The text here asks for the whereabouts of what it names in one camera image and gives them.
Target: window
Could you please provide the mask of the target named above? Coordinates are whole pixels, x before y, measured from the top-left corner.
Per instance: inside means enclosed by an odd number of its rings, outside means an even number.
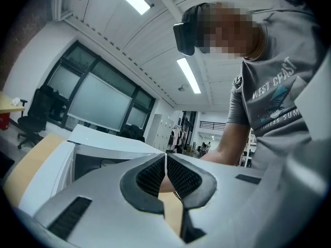
[[[58,92],[59,95],[69,99],[73,88],[76,86],[80,76],[69,71],[62,65],[55,70],[48,85]]]
[[[56,63],[45,84],[54,89],[48,121],[73,130],[77,124],[117,134],[145,129],[155,99],[79,42]]]

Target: wooden desk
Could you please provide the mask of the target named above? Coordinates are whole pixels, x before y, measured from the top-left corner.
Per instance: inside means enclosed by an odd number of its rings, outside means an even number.
[[[12,99],[10,97],[0,91],[0,114],[24,111],[24,107],[22,105],[13,106],[11,104],[11,100]]]
[[[22,196],[35,173],[63,141],[65,141],[63,137],[52,133],[48,134],[18,163],[3,186],[3,190],[12,206],[19,206]]]

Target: black mesh vent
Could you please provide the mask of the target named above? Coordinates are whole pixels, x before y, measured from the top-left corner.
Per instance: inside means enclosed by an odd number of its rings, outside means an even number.
[[[160,185],[164,176],[163,156],[160,160],[141,170],[137,174],[137,185],[146,193],[158,197]]]
[[[168,177],[181,199],[202,183],[202,178],[189,168],[168,157]]]
[[[66,240],[78,221],[81,219],[92,200],[77,197],[48,227],[48,230]]]

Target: graphic print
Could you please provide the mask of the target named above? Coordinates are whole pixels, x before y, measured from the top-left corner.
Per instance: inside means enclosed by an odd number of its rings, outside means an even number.
[[[265,120],[276,119],[279,114],[290,109],[294,104],[294,100],[298,97],[301,91],[306,87],[307,83],[297,76],[290,89],[279,84],[274,91],[268,106],[262,111],[262,115],[258,115],[261,123]]]

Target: floor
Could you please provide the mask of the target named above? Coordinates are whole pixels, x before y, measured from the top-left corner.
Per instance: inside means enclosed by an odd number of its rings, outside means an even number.
[[[0,151],[15,161],[15,164],[11,166],[4,178],[1,179],[1,186],[4,184],[7,177],[10,175],[11,171],[16,167],[16,165],[32,149],[32,145],[29,143],[24,144],[20,150],[17,148],[19,143],[24,139],[23,137],[17,139],[17,135],[19,133],[22,133],[22,131],[12,124],[9,124],[9,128],[5,131],[0,130]]]

